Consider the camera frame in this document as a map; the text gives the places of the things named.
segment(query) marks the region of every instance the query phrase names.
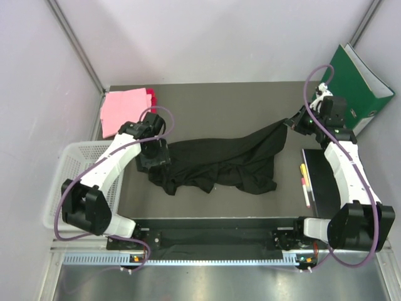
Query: laundry basket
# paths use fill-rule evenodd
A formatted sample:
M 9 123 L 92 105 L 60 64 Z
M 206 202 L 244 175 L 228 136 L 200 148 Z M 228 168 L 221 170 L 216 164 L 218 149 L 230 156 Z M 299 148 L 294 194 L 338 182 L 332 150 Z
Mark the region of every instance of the laundry basket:
M 43 216 L 43 224 L 49 229 L 53 229 L 57 205 L 61 198 L 61 185 L 67 179 L 74 179 L 77 175 L 95 163 L 99 157 L 107 150 L 112 143 L 111 140 L 87 141 L 70 144 L 66 147 L 60 158 L 57 172 L 47 199 L 46 209 Z M 106 200 L 113 213 L 117 212 L 120 200 L 121 185 L 123 182 L 123 172 L 116 178 L 111 185 Z M 58 229 L 60 231 L 81 231 L 74 226 L 66 224 L 58 218 Z

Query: gray wall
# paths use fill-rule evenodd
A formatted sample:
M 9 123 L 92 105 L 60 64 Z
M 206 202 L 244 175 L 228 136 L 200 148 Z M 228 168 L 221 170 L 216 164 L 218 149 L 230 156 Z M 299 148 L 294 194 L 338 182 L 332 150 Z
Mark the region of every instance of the gray wall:
M 1 300 L 33 300 L 51 243 L 42 214 L 58 156 L 88 140 L 100 96 L 45 1 L 1 1 L 0 41 Z
M 59 0 L 106 86 L 302 81 L 369 2 Z
M 367 177 L 398 214 L 390 241 L 401 265 L 401 18 L 399 0 L 385 0 L 357 46 L 367 65 L 394 90 L 394 99 L 358 136 Z

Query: green folder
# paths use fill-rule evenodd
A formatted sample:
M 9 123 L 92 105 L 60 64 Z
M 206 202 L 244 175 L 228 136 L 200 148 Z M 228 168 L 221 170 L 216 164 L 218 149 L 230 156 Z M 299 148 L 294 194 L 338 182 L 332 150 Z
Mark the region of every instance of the green folder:
M 358 135 L 395 93 L 364 64 L 349 44 L 338 47 L 330 64 L 335 72 L 328 89 L 334 96 L 346 99 L 345 125 Z M 329 76 L 327 69 L 322 81 Z

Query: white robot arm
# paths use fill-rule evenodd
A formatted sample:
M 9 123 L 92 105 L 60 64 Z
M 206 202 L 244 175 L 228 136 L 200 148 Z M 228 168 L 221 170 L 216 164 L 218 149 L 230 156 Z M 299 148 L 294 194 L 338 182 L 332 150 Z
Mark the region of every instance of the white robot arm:
M 167 143 L 164 139 L 138 143 L 127 146 L 113 155 L 110 154 L 133 141 L 155 137 L 162 127 L 165 129 L 164 120 L 152 113 L 147 113 L 141 122 L 124 124 L 110 147 L 98 159 L 100 161 L 107 157 L 107 160 L 85 174 L 67 195 L 62 207 L 63 221 L 94 235 L 131 238 L 135 222 L 112 213 L 105 196 L 114 180 L 133 158 L 139 171 L 168 164 L 170 158 Z M 64 182 L 62 193 L 71 182 L 71 179 Z
M 316 89 L 316 100 L 310 109 L 317 120 L 339 141 L 351 155 L 351 162 L 343 151 L 313 122 L 305 106 L 286 125 L 304 135 L 316 134 L 316 141 L 325 151 L 325 157 L 333 171 L 340 193 L 340 210 L 332 219 L 300 218 L 295 222 L 293 242 L 320 240 L 332 248 L 369 251 L 373 241 L 372 204 L 357 176 L 354 164 L 358 166 L 365 182 L 372 192 L 379 217 L 379 239 L 377 251 L 381 250 L 395 219 L 391 206 L 383 206 L 370 188 L 358 155 L 357 139 L 352 130 L 345 128 L 346 100 L 333 96 L 325 83 Z

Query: pen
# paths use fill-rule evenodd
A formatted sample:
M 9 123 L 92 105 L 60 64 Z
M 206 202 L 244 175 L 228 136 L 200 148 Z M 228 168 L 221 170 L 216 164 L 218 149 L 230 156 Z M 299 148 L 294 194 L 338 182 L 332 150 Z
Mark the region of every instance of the pen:
M 299 168 L 301 169 L 301 173 L 302 173 L 302 176 L 303 176 L 304 181 L 305 181 L 306 190 L 307 191 L 311 191 L 311 183 L 310 183 L 309 178 L 308 178 L 308 173 L 306 172 L 305 164 L 302 163 Z
M 302 190 L 303 190 L 303 196 L 305 198 L 306 207 L 309 208 L 311 206 L 311 203 L 309 202 L 309 196 L 308 196 L 308 192 L 306 190 L 305 179 L 302 178 L 301 182 L 302 182 Z

